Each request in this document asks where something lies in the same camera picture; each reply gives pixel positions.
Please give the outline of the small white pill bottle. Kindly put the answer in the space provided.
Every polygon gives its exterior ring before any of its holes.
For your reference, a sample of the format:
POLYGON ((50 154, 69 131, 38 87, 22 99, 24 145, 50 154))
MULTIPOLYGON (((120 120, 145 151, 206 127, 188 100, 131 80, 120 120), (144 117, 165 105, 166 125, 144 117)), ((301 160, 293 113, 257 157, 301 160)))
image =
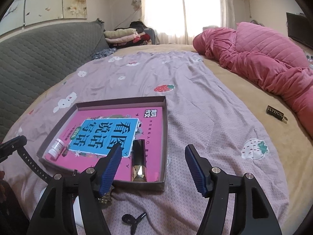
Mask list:
POLYGON ((56 160, 60 156, 64 147, 65 143, 61 139, 57 138, 48 150, 48 154, 56 160))

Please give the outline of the small dark brown bottle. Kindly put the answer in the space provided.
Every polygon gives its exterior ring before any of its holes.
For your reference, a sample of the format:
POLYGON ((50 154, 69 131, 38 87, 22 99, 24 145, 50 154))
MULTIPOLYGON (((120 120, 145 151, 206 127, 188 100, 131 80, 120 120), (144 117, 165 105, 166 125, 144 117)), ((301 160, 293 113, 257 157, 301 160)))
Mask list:
POLYGON ((66 157, 68 153, 68 147, 65 147, 65 149, 62 151, 62 156, 66 157))

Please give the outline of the pink quilted duvet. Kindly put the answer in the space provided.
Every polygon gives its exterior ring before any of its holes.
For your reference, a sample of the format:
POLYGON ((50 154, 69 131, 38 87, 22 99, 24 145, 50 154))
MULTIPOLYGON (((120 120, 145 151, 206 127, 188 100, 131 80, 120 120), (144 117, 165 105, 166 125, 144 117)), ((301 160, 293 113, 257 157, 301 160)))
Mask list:
POLYGON ((312 134, 312 70, 304 51, 279 32, 240 22, 236 29, 208 28, 192 41, 221 67, 281 99, 312 134))

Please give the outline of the floral wall painting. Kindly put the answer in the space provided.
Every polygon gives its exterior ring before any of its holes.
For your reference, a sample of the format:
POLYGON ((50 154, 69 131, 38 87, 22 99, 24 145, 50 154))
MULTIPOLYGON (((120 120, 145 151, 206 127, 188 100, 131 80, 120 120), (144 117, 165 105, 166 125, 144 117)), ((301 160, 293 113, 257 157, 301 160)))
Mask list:
POLYGON ((46 21, 86 18, 86 0, 14 0, 1 19, 1 35, 46 21))

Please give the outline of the grey quilted headboard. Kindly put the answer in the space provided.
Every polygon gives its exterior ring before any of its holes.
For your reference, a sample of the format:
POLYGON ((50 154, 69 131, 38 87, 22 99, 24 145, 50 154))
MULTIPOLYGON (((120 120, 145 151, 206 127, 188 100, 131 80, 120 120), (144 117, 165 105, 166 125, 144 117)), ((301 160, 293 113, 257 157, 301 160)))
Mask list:
POLYGON ((32 29, 1 42, 1 139, 43 92, 108 48, 104 22, 32 29))

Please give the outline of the white earbuds case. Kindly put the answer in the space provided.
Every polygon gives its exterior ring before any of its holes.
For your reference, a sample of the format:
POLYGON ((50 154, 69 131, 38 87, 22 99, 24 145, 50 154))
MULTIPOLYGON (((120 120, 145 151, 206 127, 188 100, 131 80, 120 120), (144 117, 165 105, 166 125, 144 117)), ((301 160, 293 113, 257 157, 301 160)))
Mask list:
POLYGON ((74 200, 73 203, 73 213, 74 213, 74 219, 76 225, 84 228, 83 220, 82 220, 82 213, 81 213, 81 208, 80 208, 80 201, 79 197, 77 196, 74 200))

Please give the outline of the pile of folded clothes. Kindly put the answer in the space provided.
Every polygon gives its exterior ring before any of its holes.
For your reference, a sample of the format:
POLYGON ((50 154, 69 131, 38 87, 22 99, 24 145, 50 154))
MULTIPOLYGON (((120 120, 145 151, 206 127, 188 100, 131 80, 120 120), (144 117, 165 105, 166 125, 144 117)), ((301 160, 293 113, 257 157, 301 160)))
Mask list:
POLYGON ((156 33, 141 21, 133 21, 128 28, 105 30, 104 37, 110 48, 156 45, 156 33))

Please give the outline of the black hair clip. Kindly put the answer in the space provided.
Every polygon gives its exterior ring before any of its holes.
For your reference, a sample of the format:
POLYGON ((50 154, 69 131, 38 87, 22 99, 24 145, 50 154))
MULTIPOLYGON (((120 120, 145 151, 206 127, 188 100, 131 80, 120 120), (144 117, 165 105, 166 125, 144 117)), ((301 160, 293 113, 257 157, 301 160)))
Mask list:
POLYGON ((130 225, 130 234, 134 235, 138 224, 146 217, 146 215, 146 212, 144 212, 135 218, 132 214, 124 214, 121 219, 125 224, 130 225))

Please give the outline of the black wall television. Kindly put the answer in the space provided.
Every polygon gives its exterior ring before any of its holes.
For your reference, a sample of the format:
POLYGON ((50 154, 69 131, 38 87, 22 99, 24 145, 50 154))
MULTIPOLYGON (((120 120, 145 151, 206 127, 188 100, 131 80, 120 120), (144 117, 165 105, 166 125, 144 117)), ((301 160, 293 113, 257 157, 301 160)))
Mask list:
POLYGON ((288 36, 312 49, 313 30, 309 20, 301 14, 286 13, 288 36))

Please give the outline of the black gold lighter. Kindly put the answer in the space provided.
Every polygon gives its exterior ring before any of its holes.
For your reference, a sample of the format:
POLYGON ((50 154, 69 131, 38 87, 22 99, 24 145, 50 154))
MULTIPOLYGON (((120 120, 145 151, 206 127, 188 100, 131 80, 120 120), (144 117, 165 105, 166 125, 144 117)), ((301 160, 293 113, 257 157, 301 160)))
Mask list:
POLYGON ((286 118, 284 113, 282 113, 281 111, 273 108, 272 106, 267 106, 266 113, 268 115, 271 115, 271 116, 275 117, 276 119, 278 119, 279 121, 282 121, 284 123, 287 123, 287 121, 288 121, 288 119, 286 118))

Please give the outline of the purple patterned bed sheet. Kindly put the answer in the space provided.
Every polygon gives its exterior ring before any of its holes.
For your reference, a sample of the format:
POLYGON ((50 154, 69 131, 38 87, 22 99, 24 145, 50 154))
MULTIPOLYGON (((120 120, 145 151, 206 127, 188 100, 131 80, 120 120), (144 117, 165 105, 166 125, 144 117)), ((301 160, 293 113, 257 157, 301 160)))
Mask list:
POLYGON ((113 55, 90 61, 65 83, 49 91, 33 112, 25 114, 5 136, 24 135, 27 151, 36 156, 52 131, 76 103, 130 97, 165 97, 168 121, 168 156, 162 158, 160 107, 120 109, 116 117, 141 122, 137 138, 146 143, 148 181, 160 179, 167 165, 165 190, 145 192, 117 188, 113 203, 104 211, 112 234, 129 234, 122 223, 125 213, 147 213, 138 234, 195 234, 207 200, 197 192, 185 161, 185 146, 226 173, 255 175, 280 224, 288 214, 289 193, 275 146, 263 125, 193 52, 113 55))

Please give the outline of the pink and blue book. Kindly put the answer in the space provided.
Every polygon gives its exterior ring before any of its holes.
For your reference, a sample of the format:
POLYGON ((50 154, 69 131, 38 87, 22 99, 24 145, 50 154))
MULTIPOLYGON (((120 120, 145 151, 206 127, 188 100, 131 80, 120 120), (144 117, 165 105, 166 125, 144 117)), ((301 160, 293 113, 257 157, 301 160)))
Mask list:
POLYGON ((118 143, 122 147, 122 160, 115 180, 131 181, 132 143, 144 139, 146 179, 157 182, 161 178, 162 136, 162 107, 78 109, 57 131, 42 158, 57 167, 81 172, 94 166, 118 143), (61 152, 55 160, 48 150, 57 138, 68 147, 68 153, 63 157, 61 152))

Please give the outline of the yellow black wrist watch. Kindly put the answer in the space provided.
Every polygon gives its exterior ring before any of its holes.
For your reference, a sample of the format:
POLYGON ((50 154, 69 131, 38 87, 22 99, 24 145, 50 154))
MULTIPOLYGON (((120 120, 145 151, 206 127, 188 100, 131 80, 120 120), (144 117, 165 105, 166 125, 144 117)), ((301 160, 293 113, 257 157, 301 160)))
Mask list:
POLYGON ((0 145, 0 162, 8 159, 13 152, 17 152, 23 162, 45 183, 49 184, 52 177, 48 175, 26 151, 24 146, 27 144, 27 138, 24 135, 17 136, 0 145))

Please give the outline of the white window curtain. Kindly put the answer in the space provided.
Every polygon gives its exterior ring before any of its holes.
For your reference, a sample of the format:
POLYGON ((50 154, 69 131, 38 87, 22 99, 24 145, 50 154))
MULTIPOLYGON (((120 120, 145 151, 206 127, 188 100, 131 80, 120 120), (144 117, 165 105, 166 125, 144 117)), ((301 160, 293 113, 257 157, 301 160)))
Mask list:
POLYGON ((161 44, 186 44, 205 27, 234 28, 233 0, 141 0, 142 19, 161 44))

